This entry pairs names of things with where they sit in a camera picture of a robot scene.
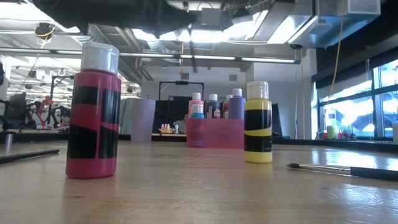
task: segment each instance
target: yellow paint bottle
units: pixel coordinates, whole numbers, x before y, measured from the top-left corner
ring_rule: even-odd
[[[268,83],[249,82],[248,100],[244,104],[244,160],[272,162],[272,103],[268,100]]]

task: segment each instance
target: window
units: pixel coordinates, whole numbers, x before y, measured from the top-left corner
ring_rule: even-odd
[[[318,122],[324,131],[332,125],[343,130],[352,127],[357,137],[367,137],[363,139],[392,137],[392,123],[398,122],[398,59],[337,83],[337,87],[330,98],[330,86],[318,89],[322,96]]]
[[[398,84],[398,60],[374,68],[375,88]]]
[[[332,94],[330,96],[330,100],[335,100],[341,97],[352,96],[357,93],[363,93],[365,91],[372,90],[372,80],[368,80],[366,82],[360,83],[358,85],[352,86],[350,88],[344,89],[341,92]],[[320,99],[320,102],[327,102],[329,100],[329,96]]]
[[[353,128],[357,136],[374,136],[373,100],[369,97],[325,105],[325,126]]]
[[[391,91],[376,96],[381,97],[382,129],[385,137],[392,137],[392,123],[398,122],[398,91]]]

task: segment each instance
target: paintbrush handle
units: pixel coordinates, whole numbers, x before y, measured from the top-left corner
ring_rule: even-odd
[[[351,175],[370,179],[398,181],[398,171],[351,167]]]

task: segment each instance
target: red paint bottle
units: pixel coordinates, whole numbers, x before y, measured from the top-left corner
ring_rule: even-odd
[[[66,174],[95,179],[116,171],[121,80],[119,50],[83,44],[81,72],[74,77]]]

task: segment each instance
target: pink plastic bin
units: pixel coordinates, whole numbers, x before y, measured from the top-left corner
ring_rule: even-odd
[[[242,119],[187,119],[188,147],[243,149]]]

